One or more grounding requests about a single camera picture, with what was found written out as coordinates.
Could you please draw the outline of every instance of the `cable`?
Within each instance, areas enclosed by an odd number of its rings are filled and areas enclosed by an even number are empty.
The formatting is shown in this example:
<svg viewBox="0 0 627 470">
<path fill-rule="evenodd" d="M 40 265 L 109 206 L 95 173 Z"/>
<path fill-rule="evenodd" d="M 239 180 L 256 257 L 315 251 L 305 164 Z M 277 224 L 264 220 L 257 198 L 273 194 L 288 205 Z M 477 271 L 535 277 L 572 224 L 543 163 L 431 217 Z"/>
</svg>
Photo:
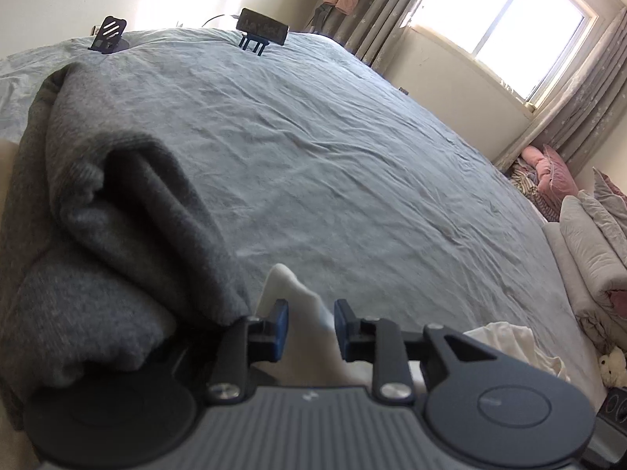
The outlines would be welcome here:
<svg viewBox="0 0 627 470">
<path fill-rule="evenodd" d="M 212 18 L 210 18 L 210 19 L 207 19 L 207 20 L 205 21 L 205 23 L 201 26 L 201 28 L 204 28 L 204 27 L 205 27 L 205 25 L 206 25 L 209 21 L 213 21 L 214 19 L 217 19 L 218 17 L 223 17 L 223 16 L 225 16 L 225 15 L 226 15 L 226 14 L 219 14 L 219 15 L 215 15 L 214 17 L 212 17 Z M 238 16 L 238 15 L 235 15 L 235 14 L 231 14 L 231 17 L 232 17 L 233 19 L 239 19 L 239 16 Z"/>
</svg>

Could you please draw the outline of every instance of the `windowsill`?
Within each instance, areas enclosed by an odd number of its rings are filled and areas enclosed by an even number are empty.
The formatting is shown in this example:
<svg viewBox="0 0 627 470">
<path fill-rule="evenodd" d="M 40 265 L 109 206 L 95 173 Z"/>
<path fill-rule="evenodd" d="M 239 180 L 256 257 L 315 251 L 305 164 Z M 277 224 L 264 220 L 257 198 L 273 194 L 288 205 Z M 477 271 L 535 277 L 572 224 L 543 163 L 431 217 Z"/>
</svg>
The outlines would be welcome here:
<svg viewBox="0 0 627 470">
<path fill-rule="evenodd" d="M 462 49 L 457 44 L 451 42 L 450 40 L 446 39 L 446 37 L 441 36 L 440 34 L 429 28 L 425 28 L 418 24 L 409 25 L 408 28 L 410 28 L 413 32 L 428 38 L 429 40 L 436 42 L 438 45 L 444 47 L 453 55 L 465 59 L 466 63 L 470 65 L 470 67 L 482 78 L 484 78 L 484 80 L 488 81 L 492 86 L 495 87 L 496 90 L 500 90 L 503 93 L 503 96 L 512 104 L 512 106 L 517 108 L 529 121 L 533 120 L 534 113 L 525 106 L 527 102 L 515 91 L 510 89 L 509 86 L 504 84 L 501 78 L 499 78 L 494 72 L 492 72 L 486 65 L 483 65 L 481 62 L 475 60 L 468 52 L 466 52 L 466 50 Z"/>
</svg>

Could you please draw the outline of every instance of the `white cloth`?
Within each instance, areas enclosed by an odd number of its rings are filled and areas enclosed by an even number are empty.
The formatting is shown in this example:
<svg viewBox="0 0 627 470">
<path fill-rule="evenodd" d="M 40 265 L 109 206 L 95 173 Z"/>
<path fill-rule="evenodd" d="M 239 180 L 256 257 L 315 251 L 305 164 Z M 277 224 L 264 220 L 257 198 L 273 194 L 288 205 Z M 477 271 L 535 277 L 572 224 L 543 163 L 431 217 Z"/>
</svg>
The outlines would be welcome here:
<svg viewBox="0 0 627 470">
<path fill-rule="evenodd" d="M 274 364 L 259 363 L 259 369 L 274 376 L 285 386 L 370 387 L 372 365 L 366 362 L 348 364 L 342 360 L 335 337 L 333 316 L 321 298 L 281 264 L 272 267 L 266 278 L 257 314 L 267 315 L 279 298 L 286 299 L 290 307 L 290 328 L 283 358 L 281 362 Z M 528 327 L 495 322 L 466 332 L 466 335 L 535 368 L 570 381 L 562 359 L 542 353 Z M 411 362 L 410 368 L 417 391 L 424 392 L 419 363 Z"/>
</svg>

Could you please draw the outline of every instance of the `pile of bedding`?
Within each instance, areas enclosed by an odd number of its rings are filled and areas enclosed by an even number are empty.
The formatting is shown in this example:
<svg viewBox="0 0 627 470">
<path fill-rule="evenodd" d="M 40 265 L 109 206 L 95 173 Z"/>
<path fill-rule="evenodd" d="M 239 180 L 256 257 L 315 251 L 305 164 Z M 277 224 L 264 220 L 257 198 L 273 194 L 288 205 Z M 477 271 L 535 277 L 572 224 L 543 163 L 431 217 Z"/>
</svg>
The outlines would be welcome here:
<svg viewBox="0 0 627 470">
<path fill-rule="evenodd" d="M 564 198 L 577 196 L 579 190 L 559 153 L 547 145 L 544 152 L 526 147 L 513 164 L 509 178 L 548 222 L 559 221 Z"/>
<path fill-rule="evenodd" d="M 594 195 L 567 196 L 544 227 L 579 325 L 601 353 L 627 351 L 627 197 L 595 170 Z"/>
</svg>

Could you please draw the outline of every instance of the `folded gray blanket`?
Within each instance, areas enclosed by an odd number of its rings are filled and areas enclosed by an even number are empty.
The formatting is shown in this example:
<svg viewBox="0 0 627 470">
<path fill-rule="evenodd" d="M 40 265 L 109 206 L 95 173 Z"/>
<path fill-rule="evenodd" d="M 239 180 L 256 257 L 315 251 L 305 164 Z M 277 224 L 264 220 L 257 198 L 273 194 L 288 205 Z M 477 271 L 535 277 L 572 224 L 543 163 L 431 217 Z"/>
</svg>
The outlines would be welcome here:
<svg viewBox="0 0 627 470">
<path fill-rule="evenodd" d="M 86 362 L 134 370 L 177 319 L 211 329 L 251 311 L 211 200 L 164 144 L 194 130 L 118 104 L 132 97 L 133 74 L 102 61 L 44 82 L 13 171 L 0 233 L 0 393 L 16 427 L 23 400 L 70 385 Z M 190 150 L 187 164 L 211 160 L 195 159 Z"/>
</svg>

